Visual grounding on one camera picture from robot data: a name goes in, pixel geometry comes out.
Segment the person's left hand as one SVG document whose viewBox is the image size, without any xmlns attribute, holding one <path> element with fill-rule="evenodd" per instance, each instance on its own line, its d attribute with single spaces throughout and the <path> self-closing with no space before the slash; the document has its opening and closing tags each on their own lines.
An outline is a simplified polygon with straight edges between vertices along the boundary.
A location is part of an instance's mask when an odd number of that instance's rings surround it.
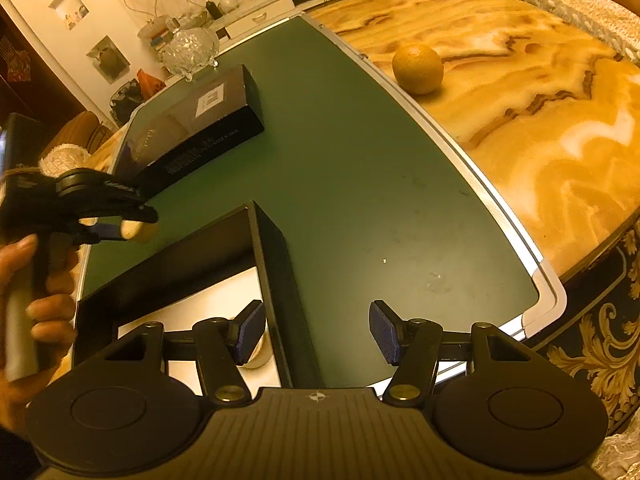
<svg viewBox="0 0 640 480">
<path fill-rule="evenodd" d="M 73 267 L 78 263 L 75 249 L 65 257 L 62 270 L 53 272 L 46 279 L 46 296 L 32 301 L 26 308 L 32 322 L 32 340 L 46 344 L 51 350 L 52 367 L 35 375 L 14 380 L 6 379 L 6 303 L 9 284 L 17 271 L 32 262 L 38 246 L 36 234 L 30 234 L 1 247 L 1 428 L 27 440 L 25 420 L 28 404 L 49 385 L 61 361 L 76 340 L 72 319 L 76 312 L 73 298 L 75 280 Z"/>
</svg>

